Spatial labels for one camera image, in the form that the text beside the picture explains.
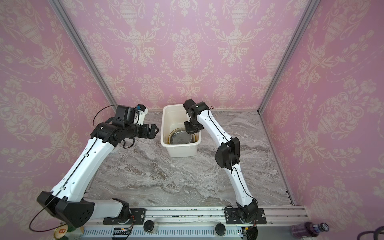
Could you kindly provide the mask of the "cream plate bamboo pattern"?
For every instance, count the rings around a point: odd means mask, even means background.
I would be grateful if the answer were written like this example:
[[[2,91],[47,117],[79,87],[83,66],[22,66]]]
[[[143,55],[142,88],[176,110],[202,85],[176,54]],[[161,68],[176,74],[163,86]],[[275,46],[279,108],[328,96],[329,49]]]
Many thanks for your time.
[[[170,137],[171,137],[171,134],[173,134],[176,130],[185,130],[185,128],[177,128],[177,129],[173,130],[173,131],[170,133],[169,137],[168,137],[168,143],[169,143],[169,144],[170,144]],[[197,134],[191,134],[191,135],[193,135],[193,140],[192,140],[192,142],[191,142],[190,144],[192,144],[192,143],[196,143],[196,142],[198,141],[198,135],[197,135]]]

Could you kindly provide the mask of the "clear glass plate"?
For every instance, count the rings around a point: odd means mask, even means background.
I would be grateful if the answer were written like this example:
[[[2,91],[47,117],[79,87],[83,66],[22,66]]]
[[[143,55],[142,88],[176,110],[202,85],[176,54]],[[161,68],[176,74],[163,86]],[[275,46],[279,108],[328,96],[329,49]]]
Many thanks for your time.
[[[187,133],[185,130],[176,130],[170,137],[171,145],[184,145],[189,144],[193,140],[193,135]]]

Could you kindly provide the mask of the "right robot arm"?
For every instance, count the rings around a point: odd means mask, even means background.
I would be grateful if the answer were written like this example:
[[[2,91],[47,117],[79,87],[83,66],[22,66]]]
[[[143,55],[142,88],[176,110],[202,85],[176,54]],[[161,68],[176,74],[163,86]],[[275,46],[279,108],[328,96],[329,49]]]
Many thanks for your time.
[[[259,206],[249,191],[241,170],[240,140],[222,128],[205,102],[195,103],[189,99],[184,102],[183,107],[189,116],[189,120],[184,122],[186,132],[195,134],[207,130],[218,147],[215,153],[216,163],[226,171],[234,189],[238,216],[245,223],[254,222]]]

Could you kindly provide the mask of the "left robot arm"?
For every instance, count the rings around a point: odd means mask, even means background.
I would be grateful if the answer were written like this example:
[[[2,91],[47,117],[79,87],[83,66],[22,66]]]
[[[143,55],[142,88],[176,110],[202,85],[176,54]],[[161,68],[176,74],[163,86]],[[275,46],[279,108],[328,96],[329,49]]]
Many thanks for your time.
[[[133,219],[129,203],[111,199],[86,200],[85,193],[105,158],[126,139],[154,139],[159,132],[155,124],[145,124],[148,109],[117,106],[114,117],[95,126],[88,143],[66,175],[51,191],[43,191],[37,202],[43,210],[63,224],[79,228],[90,220],[111,219],[126,224]]]

